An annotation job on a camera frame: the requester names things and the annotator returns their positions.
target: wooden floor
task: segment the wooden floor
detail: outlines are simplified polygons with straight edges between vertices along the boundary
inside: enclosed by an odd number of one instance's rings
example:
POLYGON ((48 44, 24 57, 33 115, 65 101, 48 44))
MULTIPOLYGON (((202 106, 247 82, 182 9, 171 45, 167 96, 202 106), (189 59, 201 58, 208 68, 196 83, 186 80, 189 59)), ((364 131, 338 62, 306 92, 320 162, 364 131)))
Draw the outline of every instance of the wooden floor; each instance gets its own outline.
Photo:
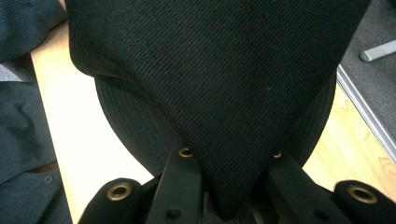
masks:
POLYGON ((396 165, 339 86, 326 128, 304 170, 326 189, 355 179, 396 202, 396 165))

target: black plastic bracket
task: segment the black plastic bracket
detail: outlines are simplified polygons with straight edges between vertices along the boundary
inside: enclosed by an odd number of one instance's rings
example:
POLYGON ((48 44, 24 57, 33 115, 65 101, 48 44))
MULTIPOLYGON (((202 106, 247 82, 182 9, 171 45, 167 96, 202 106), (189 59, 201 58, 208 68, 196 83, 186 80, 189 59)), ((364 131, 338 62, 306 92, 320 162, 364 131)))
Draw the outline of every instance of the black plastic bracket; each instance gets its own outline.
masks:
POLYGON ((201 223, 203 178, 187 148, 172 152, 146 224, 201 223))

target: jacket sleeve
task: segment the jacket sleeve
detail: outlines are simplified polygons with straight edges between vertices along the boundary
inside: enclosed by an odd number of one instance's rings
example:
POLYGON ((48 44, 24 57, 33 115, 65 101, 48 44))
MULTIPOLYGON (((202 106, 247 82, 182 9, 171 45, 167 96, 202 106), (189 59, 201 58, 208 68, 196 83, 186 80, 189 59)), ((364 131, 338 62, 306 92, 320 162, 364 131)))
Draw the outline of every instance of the jacket sleeve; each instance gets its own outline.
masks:
POLYGON ((58 0, 0 0, 0 63, 31 51, 65 19, 58 0))

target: gray metal bar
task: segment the gray metal bar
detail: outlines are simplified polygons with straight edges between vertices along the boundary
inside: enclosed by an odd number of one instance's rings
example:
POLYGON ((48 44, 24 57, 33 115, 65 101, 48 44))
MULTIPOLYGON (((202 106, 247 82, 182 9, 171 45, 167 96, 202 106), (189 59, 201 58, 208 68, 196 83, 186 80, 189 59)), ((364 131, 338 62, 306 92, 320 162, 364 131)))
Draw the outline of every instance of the gray metal bar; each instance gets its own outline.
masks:
POLYGON ((390 41, 378 47, 367 49, 361 53, 361 60, 369 63, 372 60, 382 58, 396 52, 396 40, 390 41))
POLYGON ((388 152, 390 157, 393 159, 393 162, 396 163, 395 139, 393 139, 393 137, 389 134, 388 130, 376 117, 370 106, 368 106, 367 103, 364 101, 358 89, 347 76, 346 71, 341 65, 338 65, 337 69, 337 82, 340 84, 341 88, 349 97, 353 105, 356 106, 364 121, 367 123, 375 137, 378 139, 379 143, 388 152))

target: button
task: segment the button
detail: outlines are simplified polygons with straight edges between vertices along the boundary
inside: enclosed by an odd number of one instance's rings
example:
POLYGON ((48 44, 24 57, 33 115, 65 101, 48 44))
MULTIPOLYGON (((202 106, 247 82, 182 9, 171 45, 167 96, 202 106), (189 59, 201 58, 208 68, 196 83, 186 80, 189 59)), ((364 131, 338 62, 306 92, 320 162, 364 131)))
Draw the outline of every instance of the button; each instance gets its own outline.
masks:
POLYGON ((53 177, 51 175, 48 175, 44 178, 44 182, 47 184, 51 183, 52 180, 53 180, 53 177))

